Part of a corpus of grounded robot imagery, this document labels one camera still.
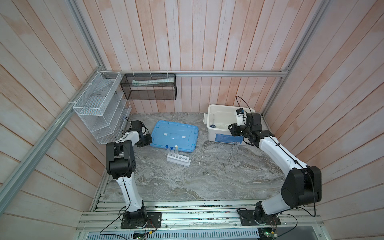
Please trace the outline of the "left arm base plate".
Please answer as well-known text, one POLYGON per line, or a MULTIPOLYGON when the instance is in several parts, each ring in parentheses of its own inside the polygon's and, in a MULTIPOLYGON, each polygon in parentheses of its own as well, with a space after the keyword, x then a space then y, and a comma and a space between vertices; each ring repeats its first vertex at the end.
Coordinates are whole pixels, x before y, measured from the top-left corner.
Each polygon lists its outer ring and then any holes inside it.
POLYGON ((143 229, 161 227, 162 213, 160 212, 126 212, 123 214, 121 229, 143 229))

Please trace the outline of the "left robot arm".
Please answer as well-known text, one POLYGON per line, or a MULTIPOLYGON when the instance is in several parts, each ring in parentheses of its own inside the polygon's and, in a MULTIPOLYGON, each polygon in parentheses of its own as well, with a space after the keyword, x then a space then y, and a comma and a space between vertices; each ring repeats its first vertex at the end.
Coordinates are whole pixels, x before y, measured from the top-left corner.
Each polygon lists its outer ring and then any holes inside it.
POLYGON ((107 144, 106 170, 118 183, 125 200, 125 212, 122 215, 122 223, 135 228, 144 227, 147 220, 146 207, 140 197, 135 182, 136 159, 134 146, 139 148, 152 143, 152 136, 144 123, 132 121, 125 117, 130 123, 127 130, 122 130, 122 137, 107 144))

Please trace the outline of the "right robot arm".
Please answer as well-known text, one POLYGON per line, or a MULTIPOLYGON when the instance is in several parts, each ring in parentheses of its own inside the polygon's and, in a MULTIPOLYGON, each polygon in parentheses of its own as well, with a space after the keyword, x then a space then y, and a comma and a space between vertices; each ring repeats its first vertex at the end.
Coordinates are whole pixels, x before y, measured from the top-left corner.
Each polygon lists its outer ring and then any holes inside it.
POLYGON ((246 113, 240 108, 235 111, 235 116, 237 122, 228 126, 231 135, 248 139, 248 145, 266 153, 286 176, 279 194, 256 203, 254 210, 256 223, 266 225, 273 216, 281 212, 320 202, 321 170, 300 161, 278 141, 275 135, 263 130, 260 114, 246 113))

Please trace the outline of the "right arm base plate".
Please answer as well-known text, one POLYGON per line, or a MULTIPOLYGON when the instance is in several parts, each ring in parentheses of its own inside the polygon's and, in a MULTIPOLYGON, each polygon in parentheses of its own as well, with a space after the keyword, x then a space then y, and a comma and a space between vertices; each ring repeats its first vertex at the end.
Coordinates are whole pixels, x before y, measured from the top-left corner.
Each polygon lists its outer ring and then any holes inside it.
POLYGON ((278 215, 266 215, 262 210, 256 208, 248 210, 245 208, 237 209, 242 226, 279 226, 281 220, 278 215))

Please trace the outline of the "blue plastic bin lid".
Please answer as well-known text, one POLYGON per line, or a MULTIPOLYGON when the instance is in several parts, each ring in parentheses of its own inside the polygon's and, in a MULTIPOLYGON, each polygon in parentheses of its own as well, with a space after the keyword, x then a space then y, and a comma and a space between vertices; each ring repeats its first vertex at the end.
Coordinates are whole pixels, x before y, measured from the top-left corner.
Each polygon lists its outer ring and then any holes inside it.
POLYGON ((151 133, 151 147, 166 149, 178 145, 179 152, 191 153, 196 149, 199 128, 182 123, 158 121, 151 133))

